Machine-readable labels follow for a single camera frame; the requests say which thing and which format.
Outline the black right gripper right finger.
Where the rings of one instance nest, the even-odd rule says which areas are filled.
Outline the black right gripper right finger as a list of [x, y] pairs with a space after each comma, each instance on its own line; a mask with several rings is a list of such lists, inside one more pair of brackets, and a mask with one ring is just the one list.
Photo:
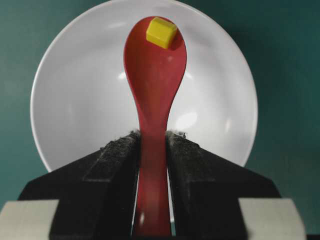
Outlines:
[[305, 240], [302, 218], [269, 178], [166, 133], [176, 234], [193, 240]]

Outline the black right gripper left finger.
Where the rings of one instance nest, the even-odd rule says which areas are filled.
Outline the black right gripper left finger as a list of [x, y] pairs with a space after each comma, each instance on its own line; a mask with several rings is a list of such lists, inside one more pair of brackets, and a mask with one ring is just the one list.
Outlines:
[[29, 181], [0, 212], [3, 240], [110, 240], [131, 235], [140, 132]]

